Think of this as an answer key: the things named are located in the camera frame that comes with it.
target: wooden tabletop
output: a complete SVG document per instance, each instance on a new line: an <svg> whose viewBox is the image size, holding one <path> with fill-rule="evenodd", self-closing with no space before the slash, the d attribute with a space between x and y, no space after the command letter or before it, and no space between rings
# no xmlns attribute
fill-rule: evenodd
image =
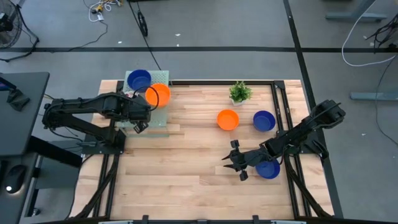
<svg viewBox="0 0 398 224"><path fill-rule="evenodd" d="M117 80L103 80L99 92L115 91L116 84ZM296 125L308 116L302 85L300 80L285 80L285 85ZM238 139L242 151L258 149L259 143L273 138L277 131L277 127L266 133L254 129L255 112L275 113L275 109L269 86L249 87L253 96L239 107L232 106L226 85L171 87L167 129L160 130L169 137L127 139L119 161L111 219L140 220L143 215L151 220L250 220L253 215L293 219L285 166L272 180L263 179L249 167L249 178L244 182L234 170L223 167L230 163L221 159L229 154L231 140ZM223 109L238 113L239 126L234 131L218 127L216 116ZM109 121L95 114L93 123L107 126ZM93 156L81 168L71 216L81 211L97 189L102 157ZM307 188L325 211L333 213L321 161L314 154L304 154L301 162ZM303 215L298 189L296 193Z"/></svg>

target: desk leg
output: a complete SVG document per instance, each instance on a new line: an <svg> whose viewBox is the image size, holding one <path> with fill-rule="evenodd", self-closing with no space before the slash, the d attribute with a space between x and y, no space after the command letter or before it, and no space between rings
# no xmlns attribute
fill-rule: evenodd
<svg viewBox="0 0 398 224"><path fill-rule="evenodd" d="M31 136L28 145L28 151L37 152L41 156L53 159L64 164L79 168L82 158L72 152L61 149L53 144L43 141L37 137Z"/></svg>

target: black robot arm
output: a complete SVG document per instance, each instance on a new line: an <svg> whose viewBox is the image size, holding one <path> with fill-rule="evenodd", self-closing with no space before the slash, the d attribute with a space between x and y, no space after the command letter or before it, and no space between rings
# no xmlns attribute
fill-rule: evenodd
<svg viewBox="0 0 398 224"><path fill-rule="evenodd" d="M322 210L321 206L317 204L311 193L300 181L290 163L289 155L297 154L301 146L309 145L307 142L308 135L313 131L319 128L333 128L343 121L346 113L338 105L339 103L335 103L333 100L326 100L320 103L314 107L310 115L304 118L300 124L291 130L279 134L275 138L260 143L259 149L240 152L238 140L231 141L231 147L234 149L224 159L231 159L232 164L225 165L225 167L232 168L236 172L241 172L239 176L244 181L248 178L248 174L245 171L247 166L254 167L260 162L272 161L282 156L287 164L288 175L291 176L297 187L302 191L315 213L319 217L329 217L330 215ZM328 151L324 146L317 141L314 141L313 145L317 147L317 150L310 150L313 152L317 151L322 159L328 157Z"/></svg>
<svg viewBox="0 0 398 224"><path fill-rule="evenodd" d="M117 141L118 136L123 135L121 131L115 131L115 122L129 121L135 124L134 130L140 133L148 127L150 111L150 106L141 96L129 98L121 92L104 93L91 99L55 99L51 104L45 105L42 122L44 128L54 130L59 127L68 127L112 145ZM99 113L110 119L111 123L108 127L101 128L73 116L87 113Z"/></svg>

